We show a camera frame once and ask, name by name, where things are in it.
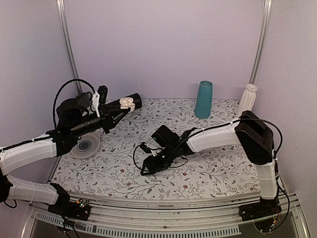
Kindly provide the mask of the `cream earbud charging case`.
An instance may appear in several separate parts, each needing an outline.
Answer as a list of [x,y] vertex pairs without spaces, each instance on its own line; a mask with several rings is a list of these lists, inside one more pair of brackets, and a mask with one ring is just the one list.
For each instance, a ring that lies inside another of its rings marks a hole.
[[129,109],[130,112],[135,110],[135,103],[132,97],[124,97],[119,99],[121,109]]

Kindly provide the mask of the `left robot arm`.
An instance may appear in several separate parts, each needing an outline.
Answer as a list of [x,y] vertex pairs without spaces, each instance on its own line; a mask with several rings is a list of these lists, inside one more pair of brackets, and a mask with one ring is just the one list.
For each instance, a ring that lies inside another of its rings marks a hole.
[[73,203],[69,194],[58,184],[41,184],[19,180],[9,173],[33,162],[69,153],[79,139],[98,129],[109,133],[128,113],[139,109],[138,94],[129,95],[108,104],[93,98],[94,113],[83,114],[76,99],[65,100],[57,109],[59,123],[45,134],[0,149],[0,200],[22,200],[54,205],[63,215],[70,215]]

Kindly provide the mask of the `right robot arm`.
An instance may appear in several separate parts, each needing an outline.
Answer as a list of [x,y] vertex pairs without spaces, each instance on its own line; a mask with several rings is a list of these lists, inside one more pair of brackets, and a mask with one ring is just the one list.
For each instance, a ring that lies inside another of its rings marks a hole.
[[263,200],[257,204],[256,212],[267,216],[275,209],[274,198],[278,192],[277,149],[274,147],[273,131],[267,124],[268,121],[258,118],[251,111],[244,111],[230,122],[204,129],[193,128],[181,135],[162,125],[153,133],[152,139],[163,149],[143,161],[141,175],[163,171],[178,157],[221,146],[239,145],[258,173]]

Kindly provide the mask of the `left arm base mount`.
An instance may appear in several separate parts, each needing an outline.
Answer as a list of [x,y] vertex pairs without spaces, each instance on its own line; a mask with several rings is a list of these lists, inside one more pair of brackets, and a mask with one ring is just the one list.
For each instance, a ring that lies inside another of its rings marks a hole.
[[73,218],[81,221],[88,221],[91,206],[87,199],[70,200],[70,195],[57,183],[50,183],[58,194],[55,204],[48,206],[48,212],[60,215],[61,217]]

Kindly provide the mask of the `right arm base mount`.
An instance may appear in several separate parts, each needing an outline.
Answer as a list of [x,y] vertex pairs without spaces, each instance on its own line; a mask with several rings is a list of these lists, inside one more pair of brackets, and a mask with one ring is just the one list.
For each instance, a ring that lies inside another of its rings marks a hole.
[[242,221],[249,221],[272,216],[281,211],[282,208],[277,197],[274,199],[263,199],[261,197],[259,202],[240,206],[238,214]]

